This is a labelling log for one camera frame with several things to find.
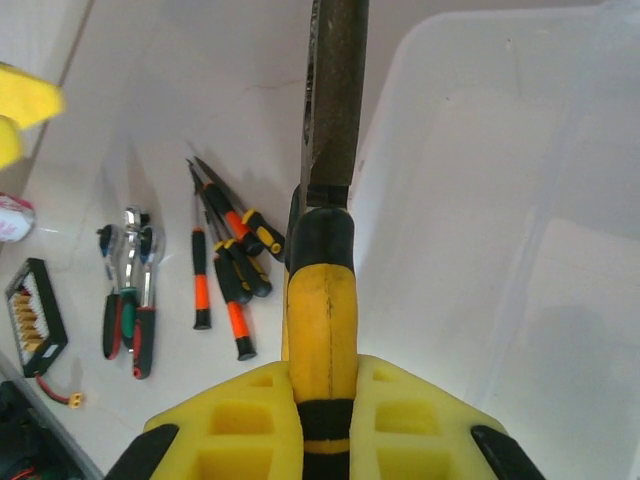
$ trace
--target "red tool handle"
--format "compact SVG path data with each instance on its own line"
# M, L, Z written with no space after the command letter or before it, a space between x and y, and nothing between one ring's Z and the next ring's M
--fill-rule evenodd
M102 353L107 360L116 358L122 343L121 309L120 295L107 295L102 320Z
M136 313L136 326L133 331L133 376L143 380L151 373L156 309L139 307Z

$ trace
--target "ratchet wrench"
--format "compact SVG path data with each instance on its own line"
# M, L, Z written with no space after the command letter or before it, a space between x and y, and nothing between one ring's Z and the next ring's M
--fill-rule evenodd
M139 264L140 230L149 221L149 216L141 212L140 207L130 205L124 212L127 264L124 270L124 286L120 290L122 305L122 340L130 352L133 351L133 329L138 307L138 291L135 275Z
M156 324L155 270L164 255L164 234L158 227L146 226L140 231L140 263L144 278L140 306L136 312L133 333L133 376L138 380L151 373Z
M104 261L111 292L105 298L102 322L102 352L107 360L113 360L120 350L122 326L120 316L120 275L118 264L122 253L122 230L109 224L97 231L100 253Z

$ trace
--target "green ratchet handle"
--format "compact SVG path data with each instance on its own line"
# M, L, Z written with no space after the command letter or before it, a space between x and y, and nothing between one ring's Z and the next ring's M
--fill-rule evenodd
M122 341L129 350L133 349L133 332L136 325L136 310L138 308L138 292L135 287L125 287L120 290L122 304Z

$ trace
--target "metal blade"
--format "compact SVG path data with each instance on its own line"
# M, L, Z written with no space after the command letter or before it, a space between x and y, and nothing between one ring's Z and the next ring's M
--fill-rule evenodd
M224 196L235 206L242 210L244 214L247 211L247 207L244 206L242 199L226 184L226 182L222 179L220 175L213 171L213 169L207 165L204 160L201 160L200 157L193 157L200 169L207 175L213 183L215 183Z
M368 9L368 0L313 2L300 179L305 206L346 206L360 127Z

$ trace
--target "plastic storage bin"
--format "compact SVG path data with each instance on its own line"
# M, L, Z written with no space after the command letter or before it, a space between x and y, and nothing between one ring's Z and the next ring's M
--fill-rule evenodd
M640 2L447 14L397 52L352 202L362 353L548 478L636 479Z

